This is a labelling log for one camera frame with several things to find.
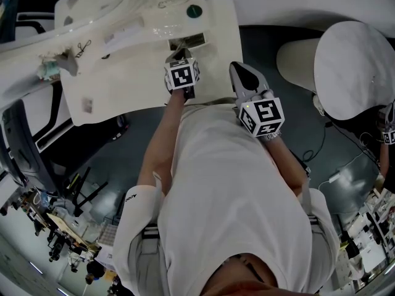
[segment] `ceiling light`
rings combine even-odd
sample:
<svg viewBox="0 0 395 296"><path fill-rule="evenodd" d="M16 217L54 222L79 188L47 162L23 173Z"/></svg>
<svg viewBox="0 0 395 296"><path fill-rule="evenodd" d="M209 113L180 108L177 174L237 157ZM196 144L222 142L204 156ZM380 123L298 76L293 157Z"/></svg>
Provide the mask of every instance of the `ceiling light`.
<svg viewBox="0 0 395 296"><path fill-rule="evenodd" d="M393 263L391 265L391 267L385 271L384 275L387 275L394 268L394 266L395 266L395 263Z"/></svg>
<svg viewBox="0 0 395 296"><path fill-rule="evenodd" d="M43 275L44 273L43 272L41 272L40 270L39 270L39 268L37 267L37 266L35 266L32 262L29 262L30 264L31 264L31 266L32 267L34 267L36 270L37 270L37 272L39 272L41 275Z"/></svg>
<svg viewBox="0 0 395 296"><path fill-rule="evenodd" d="M61 290L60 288L57 289L59 292L61 292L63 295L65 296L70 296L68 293L64 292L63 290Z"/></svg>

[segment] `hair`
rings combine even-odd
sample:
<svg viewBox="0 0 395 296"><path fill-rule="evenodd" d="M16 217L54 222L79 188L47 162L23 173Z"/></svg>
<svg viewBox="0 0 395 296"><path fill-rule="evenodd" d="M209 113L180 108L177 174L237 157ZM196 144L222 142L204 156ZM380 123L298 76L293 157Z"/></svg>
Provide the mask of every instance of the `hair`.
<svg viewBox="0 0 395 296"><path fill-rule="evenodd" d="M91 284L92 284L93 279L94 279L93 274L87 274L87 275L85 276L85 282L86 282L88 285L91 285Z"/></svg>

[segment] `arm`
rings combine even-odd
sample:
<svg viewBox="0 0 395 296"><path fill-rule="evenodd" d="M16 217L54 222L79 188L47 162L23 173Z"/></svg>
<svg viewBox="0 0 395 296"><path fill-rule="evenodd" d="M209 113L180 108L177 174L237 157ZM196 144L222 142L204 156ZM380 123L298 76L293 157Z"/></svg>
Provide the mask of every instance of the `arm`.
<svg viewBox="0 0 395 296"><path fill-rule="evenodd" d="M389 150L388 145L381 144L380 147L380 173L385 178L389 169Z"/></svg>
<svg viewBox="0 0 395 296"><path fill-rule="evenodd" d="M172 184L173 155L175 142L184 109L183 90L173 91L159 123L144 155L143 166L138 177L137 185L155 186L152 172L156 172L162 179L162 192L167 195Z"/></svg>
<svg viewBox="0 0 395 296"><path fill-rule="evenodd" d="M265 147L274 159L289 188L298 196L302 192L302 185L307 181L307 175L301 164L279 136L265 142Z"/></svg>

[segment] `black cable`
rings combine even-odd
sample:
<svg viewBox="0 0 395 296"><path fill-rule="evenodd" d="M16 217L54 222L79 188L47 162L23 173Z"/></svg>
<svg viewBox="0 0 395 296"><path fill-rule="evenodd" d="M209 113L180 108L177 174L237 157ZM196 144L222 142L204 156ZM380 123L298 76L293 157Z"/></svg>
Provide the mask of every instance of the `black cable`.
<svg viewBox="0 0 395 296"><path fill-rule="evenodd" d="M320 151L322 150L323 144L325 142L325 138L326 138L326 125L323 128L323 138L322 138L322 142L321 142L320 148L318 148L316 153L314 153L313 150L305 151L303 153L303 156L302 156L302 161L303 162L309 162L309 161L313 160L320 153Z"/></svg>
<svg viewBox="0 0 395 296"><path fill-rule="evenodd" d="M363 150L361 147L359 147L359 145L358 145L355 141L353 141L349 136L347 136L346 134L344 134L337 126L335 126L335 124L332 123L332 125L333 125L334 128L336 128L336 130L337 130L339 133L341 133L344 137L346 137L346 138L347 138L348 140L350 140L354 145L356 145L356 146L358 147L359 150L361 150L362 152L365 152L365 150ZM376 165L376 167L380 170L380 167L379 167L379 165L377 164L376 160L372 159L368 154L365 154L365 155L366 155L366 156L369 158L369 160L372 161L372 162Z"/></svg>

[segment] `desk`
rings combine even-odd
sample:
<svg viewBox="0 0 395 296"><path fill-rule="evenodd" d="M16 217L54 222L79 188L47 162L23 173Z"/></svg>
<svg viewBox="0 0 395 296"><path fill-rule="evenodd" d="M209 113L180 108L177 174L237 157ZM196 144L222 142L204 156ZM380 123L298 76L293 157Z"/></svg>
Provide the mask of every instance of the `desk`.
<svg viewBox="0 0 395 296"><path fill-rule="evenodd" d="M243 61L239 28L232 0L208 0L208 44L192 49L199 62L201 81L195 87L197 104L234 97L229 64ZM164 106L170 94L164 84L165 59L172 52L167 41L140 44L114 52L95 63L91 73L76 77L61 72L67 105L74 125L99 123L134 110ZM84 112L83 102L92 102Z"/></svg>
<svg viewBox="0 0 395 296"><path fill-rule="evenodd" d="M56 207L53 213L47 213L47 216L55 222L59 230L68 234L79 244L89 247L90 250L96 250L94 243L101 232L100 225L91 220L87 220L84 216L70 216L66 209Z"/></svg>

